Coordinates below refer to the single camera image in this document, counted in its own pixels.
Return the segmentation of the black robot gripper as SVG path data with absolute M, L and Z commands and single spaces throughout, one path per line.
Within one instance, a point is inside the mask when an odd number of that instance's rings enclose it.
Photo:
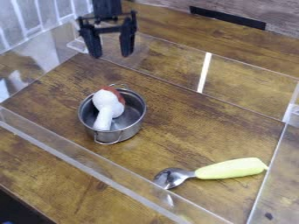
M 92 0 L 92 9 L 92 17 L 78 17 L 78 35 L 84 39 L 89 55 L 96 59 L 102 55 L 98 34 L 120 32 L 121 55 L 128 57 L 134 50 L 136 11 L 124 13 L 121 0 Z M 117 21 L 120 17 L 124 17 L 121 25 L 96 27 L 101 22 Z

